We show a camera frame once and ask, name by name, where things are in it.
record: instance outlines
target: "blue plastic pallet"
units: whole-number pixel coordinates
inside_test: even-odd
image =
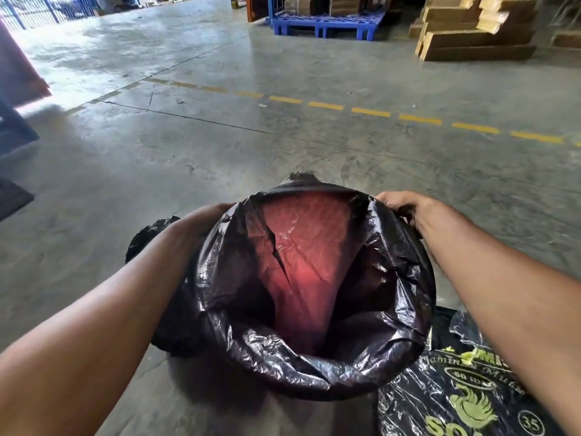
[[[357,29],[357,39],[363,40],[367,33],[367,41],[373,41],[373,35],[385,12],[369,12],[344,17],[330,17],[329,15],[276,15],[271,21],[275,35],[289,35],[289,27],[314,27],[315,36],[319,38],[323,30],[323,38],[327,37],[329,29]]]

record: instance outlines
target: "green swan logo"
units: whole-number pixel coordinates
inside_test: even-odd
[[[492,410],[490,401],[484,393],[481,393],[479,400],[476,393],[465,385],[455,384],[454,387],[464,392],[463,396],[450,396],[450,403],[464,424],[475,430],[480,430],[491,422],[498,420],[494,410]],[[482,436],[482,434],[475,431],[474,436]]]

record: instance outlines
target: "yellow floor marking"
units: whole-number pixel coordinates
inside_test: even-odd
[[[413,114],[401,114],[400,119],[403,119],[405,121],[416,121],[416,122],[425,122],[426,124],[441,125],[440,119],[421,118],[419,116],[414,116]]]
[[[326,102],[309,102],[311,107],[320,107],[322,109],[331,109],[331,110],[343,110],[343,106],[338,106],[337,104],[327,104]]]
[[[552,144],[563,143],[563,139],[556,136],[539,135],[537,133],[527,133],[526,131],[511,131],[510,134],[515,138],[536,139],[541,142],[551,142]]]
[[[195,89],[195,88],[198,88],[197,85],[190,84],[189,82],[171,81],[171,85],[175,85],[176,87],[185,87],[187,89]]]
[[[372,116],[384,116],[389,118],[392,114],[388,111],[379,111],[379,110],[369,110],[369,109],[360,109],[359,107],[353,107],[351,109],[353,113],[363,113],[363,114],[370,114]]]
[[[452,124],[452,127],[456,128],[463,128],[465,130],[475,130],[475,131],[482,131],[484,133],[500,133],[500,130],[495,127],[487,127],[485,125],[472,125],[472,124],[462,124],[461,122],[455,122]]]
[[[239,90],[237,92],[234,92],[234,94],[237,94],[238,96],[247,96],[247,97],[255,97],[255,98],[260,98],[260,97],[264,96],[262,93],[246,92],[244,90]]]
[[[201,85],[201,90],[205,90],[206,92],[214,92],[214,93],[228,93],[224,87],[208,87],[207,85]]]
[[[70,109],[68,111],[65,111],[64,114],[69,116],[69,114],[73,114],[73,113],[76,113],[76,112],[84,110],[84,109],[85,109],[85,106],[78,106],[78,107],[75,107],[74,109]]]
[[[285,96],[269,96],[268,98],[271,101],[290,102],[291,104],[300,104],[303,101],[302,99],[294,99],[292,97]]]
[[[96,99],[96,101],[105,101],[106,99],[109,99],[110,97],[113,97],[113,96],[117,96],[118,94],[121,94],[121,93],[122,92],[120,90],[117,90],[115,92],[111,92],[111,93],[108,93],[108,94],[104,94],[103,96],[98,97]]]
[[[146,78],[144,81],[148,82],[156,82],[157,84],[169,84],[170,81],[168,80],[159,80],[158,78]]]
[[[134,82],[133,84],[129,84],[129,85],[126,85],[125,87],[123,87],[123,90],[131,90],[132,88],[135,88],[138,85],[141,85],[141,83],[140,82]]]

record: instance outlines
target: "forearm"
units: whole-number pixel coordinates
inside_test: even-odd
[[[127,387],[199,236],[179,222],[0,356],[0,434],[94,434]]]
[[[581,284],[446,205],[426,205],[418,228],[470,314],[527,388],[571,434],[581,433]]]

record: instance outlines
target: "hand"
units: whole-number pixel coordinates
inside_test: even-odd
[[[233,203],[218,203],[198,208],[173,225],[181,226],[190,235],[206,235]]]
[[[422,225],[428,219],[428,213],[434,206],[443,205],[432,197],[414,191],[384,191],[375,198],[405,219],[422,235],[424,234]]]

